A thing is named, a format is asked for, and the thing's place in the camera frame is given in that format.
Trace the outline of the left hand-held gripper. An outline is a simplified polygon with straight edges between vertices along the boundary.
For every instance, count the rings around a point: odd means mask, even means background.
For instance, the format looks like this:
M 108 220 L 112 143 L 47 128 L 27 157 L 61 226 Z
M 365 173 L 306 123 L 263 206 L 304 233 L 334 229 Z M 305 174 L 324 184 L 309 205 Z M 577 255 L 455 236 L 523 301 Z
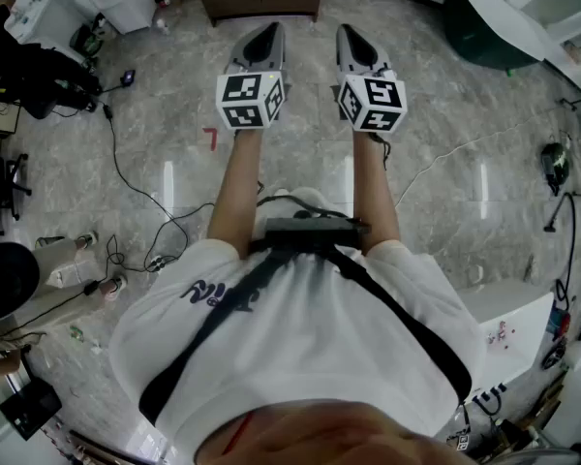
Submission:
M 286 33 L 282 22 L 264 24 L 235 44 L 217 77 L 216 108 L 231 130 L 266 129 L 287 99 Z

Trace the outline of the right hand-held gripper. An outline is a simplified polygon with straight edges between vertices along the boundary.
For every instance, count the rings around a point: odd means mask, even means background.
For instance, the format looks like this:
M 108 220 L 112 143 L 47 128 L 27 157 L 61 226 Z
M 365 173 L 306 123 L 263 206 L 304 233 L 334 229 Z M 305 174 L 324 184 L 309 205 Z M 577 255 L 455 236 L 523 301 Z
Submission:
M 407 114 L 405 83 L 382 46 L 350 24 L 336 32 L 341 117 L 357 132 L 391 134 Z

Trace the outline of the person's right forearm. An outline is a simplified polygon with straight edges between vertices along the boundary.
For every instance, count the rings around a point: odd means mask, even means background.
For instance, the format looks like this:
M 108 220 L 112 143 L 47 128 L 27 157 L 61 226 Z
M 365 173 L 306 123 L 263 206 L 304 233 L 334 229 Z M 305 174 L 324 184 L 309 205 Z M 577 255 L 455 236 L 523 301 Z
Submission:
M 361 238 L 362 253 L 367 255 L 375 246 L 399 241 L 401 236 L 378 143 L 363 132 L 354 132 L 352 143 L 353 216 L 370 226 Z

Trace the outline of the person's left forearm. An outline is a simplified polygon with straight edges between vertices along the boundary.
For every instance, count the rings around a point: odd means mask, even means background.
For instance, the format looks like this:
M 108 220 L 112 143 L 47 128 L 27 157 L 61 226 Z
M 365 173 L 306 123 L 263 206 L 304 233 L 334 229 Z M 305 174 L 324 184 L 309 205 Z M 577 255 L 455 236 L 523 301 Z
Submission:
M 248 255 L 256 219 L 263 131 L 243 130 L 235 139 L 206 237 Z

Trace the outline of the dark green tub white rim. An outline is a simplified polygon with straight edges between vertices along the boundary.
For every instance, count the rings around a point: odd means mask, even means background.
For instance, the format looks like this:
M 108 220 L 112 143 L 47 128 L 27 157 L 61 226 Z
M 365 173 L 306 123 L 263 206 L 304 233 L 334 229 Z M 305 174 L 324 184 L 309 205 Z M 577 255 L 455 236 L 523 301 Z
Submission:
M 558 67 L 568 57 L 560 44 L 523 8 L 532 0 L 445 0 L 445 36 L 467 61 L 514 70 L 536 62 Z

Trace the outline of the person's white right shoe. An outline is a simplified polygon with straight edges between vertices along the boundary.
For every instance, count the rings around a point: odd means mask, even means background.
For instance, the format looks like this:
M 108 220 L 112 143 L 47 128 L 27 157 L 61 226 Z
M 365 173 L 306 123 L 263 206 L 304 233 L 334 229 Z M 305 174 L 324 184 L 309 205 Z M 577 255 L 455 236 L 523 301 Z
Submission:
M 335 210 L 335 206 L 315 188 L 297 188 L 290 192 L 290 196 L 301 210 L 306 210 L 311 214 L 323 214 L 325 211 Z

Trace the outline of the black green device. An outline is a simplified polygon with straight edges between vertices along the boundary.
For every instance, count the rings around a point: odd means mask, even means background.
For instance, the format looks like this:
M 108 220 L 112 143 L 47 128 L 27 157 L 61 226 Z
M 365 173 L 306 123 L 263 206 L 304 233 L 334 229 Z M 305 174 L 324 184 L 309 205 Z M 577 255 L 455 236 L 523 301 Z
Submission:
M 545 180 L 557 197 L 569 177 L 569 160 L 561 143 L 550 142 L 540 152 L 540 163 Z

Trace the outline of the black office chair with clothes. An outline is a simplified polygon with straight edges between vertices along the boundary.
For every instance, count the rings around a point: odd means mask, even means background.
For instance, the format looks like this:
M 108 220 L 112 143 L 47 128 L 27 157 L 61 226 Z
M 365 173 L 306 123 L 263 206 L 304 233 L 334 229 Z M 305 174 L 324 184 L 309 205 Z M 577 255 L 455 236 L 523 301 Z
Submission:
M 93 111 L 99 79 L 55 49 L 21 44 L 5 28 L 16 0 L 0 0 L 0 103 L 18 104 L 36 119 L 56 107 Z

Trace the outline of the person's white t-shirt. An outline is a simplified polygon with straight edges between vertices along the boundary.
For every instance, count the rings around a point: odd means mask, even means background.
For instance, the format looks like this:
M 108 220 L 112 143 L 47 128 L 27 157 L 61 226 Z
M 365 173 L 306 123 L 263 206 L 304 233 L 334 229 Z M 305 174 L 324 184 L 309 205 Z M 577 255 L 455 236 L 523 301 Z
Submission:
M 113 372 L 131 400 L 261 260 L 241 260 L 229 244 L 204 239 L 160 274 L 109 344 Z M 210 434 L 249 411 L 326 399 L 372 405 L 428 436 L 458 404 L 443 372 L 388 307 L 336 265 L 302 254 L 196 350 L 156 427 L 191 458 Z

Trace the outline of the white low table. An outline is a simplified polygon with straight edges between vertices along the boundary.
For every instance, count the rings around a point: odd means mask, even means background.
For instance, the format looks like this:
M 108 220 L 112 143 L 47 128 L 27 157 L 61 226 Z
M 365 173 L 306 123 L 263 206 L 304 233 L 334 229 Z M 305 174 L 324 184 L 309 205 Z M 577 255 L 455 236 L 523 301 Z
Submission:
M 535 361 L 552 309 L 554 294 L 515 279 L 477 285 L 459 292 L 478 321 L 486 358 L 473 396 L 507 384 Z

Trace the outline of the person's chin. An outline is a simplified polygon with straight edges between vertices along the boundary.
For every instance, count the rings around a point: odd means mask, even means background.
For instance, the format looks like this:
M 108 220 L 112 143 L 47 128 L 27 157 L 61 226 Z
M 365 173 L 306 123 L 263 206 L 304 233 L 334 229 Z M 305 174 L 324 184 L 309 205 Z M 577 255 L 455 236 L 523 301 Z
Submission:
M 195 465 L 477 465 L 359 402 L 261 407 L 212 433 Z

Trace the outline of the black flat box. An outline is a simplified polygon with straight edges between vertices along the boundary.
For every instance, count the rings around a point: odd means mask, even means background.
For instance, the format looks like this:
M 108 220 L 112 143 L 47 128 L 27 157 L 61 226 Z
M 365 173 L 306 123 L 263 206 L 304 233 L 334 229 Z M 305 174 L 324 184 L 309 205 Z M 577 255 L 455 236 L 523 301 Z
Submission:
M 60 409 L 55 389 L 41 378 L 32 379 L 0 404 L 0 412 L 12 428 L 28 441 Z

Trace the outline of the black chest mount box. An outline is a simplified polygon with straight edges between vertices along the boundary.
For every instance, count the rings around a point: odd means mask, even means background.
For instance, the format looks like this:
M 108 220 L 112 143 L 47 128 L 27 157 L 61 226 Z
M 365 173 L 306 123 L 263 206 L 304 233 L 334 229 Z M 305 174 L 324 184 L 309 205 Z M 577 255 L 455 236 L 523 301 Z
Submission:
M 272 218 L 266 221 L 264 240 L 271 245 L 312 249 L 341 245 L 359 249 L 371 226 L 357 219 L 340 217 Z

